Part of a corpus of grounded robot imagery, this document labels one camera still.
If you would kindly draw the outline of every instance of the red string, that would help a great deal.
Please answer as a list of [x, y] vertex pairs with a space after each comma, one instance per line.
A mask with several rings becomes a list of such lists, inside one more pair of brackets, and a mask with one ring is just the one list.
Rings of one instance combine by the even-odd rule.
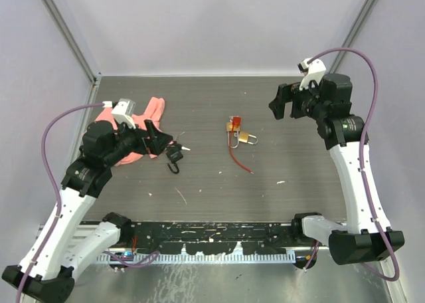
[[247, 172], [254, 174], [249, 168], [242, 165], [233, 155], [233, 149], [232, 149], [232, 137], [233, 137], [233, 131], [234, 131], [234, 124], [232, 125], [232, 131], [230, 132], [230, 137], [228, 139], [228, 152], [230, 152], [230, 156], [236, 162], [236, 164], [241, 167], [242, 169], [245, 169]]

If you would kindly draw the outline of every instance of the black base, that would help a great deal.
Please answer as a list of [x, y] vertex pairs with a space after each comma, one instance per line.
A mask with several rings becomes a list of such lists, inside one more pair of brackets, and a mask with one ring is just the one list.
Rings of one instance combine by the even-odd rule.
[[[385, 234], [394, 252], [404, 245], [402, 231], [387, 231]], [[379, 233], [355, 235], [333, 231], [329, 236], [329, 251], [338, 265], [381, 261], [389, 256]]]
[[[62, 267], [57, 278], [44, 281], [39, 276], [35, 278], [28, 276], [23, 293], [43, 303], [64, 303], [74, 288], [75, 281], [71, 277], [73, 270], [74, 268]], [[6, 266], [1, 278], [14, 288], [18, 288], [23, 275], [20, 266], [9, 265]]]

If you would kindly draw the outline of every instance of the red cord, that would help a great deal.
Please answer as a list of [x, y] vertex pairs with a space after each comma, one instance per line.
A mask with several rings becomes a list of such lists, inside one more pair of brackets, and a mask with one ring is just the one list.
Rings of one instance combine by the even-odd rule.
[[133, 246], [131, 247], [131, 252], [134, 253], [135, 247], [137, 245], [137, 236], [133, 238]]
[[228, 138], [228, 152], [230, 152], [230, 156], [232, 157], [232, 159], [234, 160], [234, 162], [236, 162], [236, 164], [241, 167], [242, 169], [245, 169], [247, 172], [254, 174], [249, 168], [245, 167], [244, 165], [242, 165], [233, 155], [233, 151], [232, 151], [232, 137], [233, 137], [233, 130], [234, 129], [234, 124], [232, 125], [232, 131], [230, 132], [230, 137]]

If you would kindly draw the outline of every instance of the white bracket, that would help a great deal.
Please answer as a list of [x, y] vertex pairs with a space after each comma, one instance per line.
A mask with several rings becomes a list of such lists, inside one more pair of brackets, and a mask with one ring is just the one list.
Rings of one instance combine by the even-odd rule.
[[323, 78], [323, 75], [325, 75], [326, 72], [326, 66], [325, 64], [319, 60], [316, 59], [311, 64], [308, 64], [307, 62], [311, 58], [306, 58], [302, 62], [298, 64], [299, 70], [304, 74], [304, 78], [301, 81], [301, 84], [299, 85], [299, 90], [308, 89], [310, 82], [312, 80], [316, 81], [317, 85], [320, 84], [321, 79]]

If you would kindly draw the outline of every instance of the metal bar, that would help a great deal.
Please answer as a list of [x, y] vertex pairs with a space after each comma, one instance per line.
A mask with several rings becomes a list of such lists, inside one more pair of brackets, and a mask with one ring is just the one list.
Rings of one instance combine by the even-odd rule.
[[[348, 35], [345, 37], [342, 47], [351, 47], [356, 39], [356, 37], [361, 32], [363, 25], [366, 23], [368, 16], [370, 15], [372, 8], [377, 4], [378, 0], [366, 0], [359, 14], [357, 15], [356, 20], [353, 23]], [[341, 63], [346, 55], [346, 52], [339, 52], [333, 64], [331, 66], [330, 72], [336, 72], [341, 66]]]
[[[147, 254], [138, 254], [134, 256], [132, 263], [137, 263], [145, 258]], [[230, 254], [204, 255], [197, 253], [195, 255], [186, 254], [160, 254], [152, 264], [270, 264], [270, 263], [286, 263], [293, 264], [296, 262], [296, 254], [293, 250], [286, 251], [286, 254], [252, 254], [244, 255], [242, 249], [236, 249]], [[110, 260], [107, 254], [98, 256], [93, 264], [120, 264], [117, 261]]]
[[88, 79], [92, 84], [96, 81], [96, 74], [92, 71], [90, 68], [90, 65], [87, 63], [87, 60], [84, 58], [84, 55], [78, 47], [77, 42], [75, 41], [74, 36], [72, 35], [70, 29], [68, 28], [68, 25], [65, 23], [64, 18], [60, 14], [60, 11], [58, 7], [56, 6], [55, 2], [53, 0], [42, 0], [46, 8], [48, 9], [48, 12], [51, 14], [54, 22], [57, 24], [59, 31], [62, 33], [63, 37], [65, 38], [66, 42], [68, 43], [69, 47], [71, 48], [71, 51], [74, 53], [74, 56], [76, 57], [77, 61], [80, 63], [82, 69], [86, 73]]

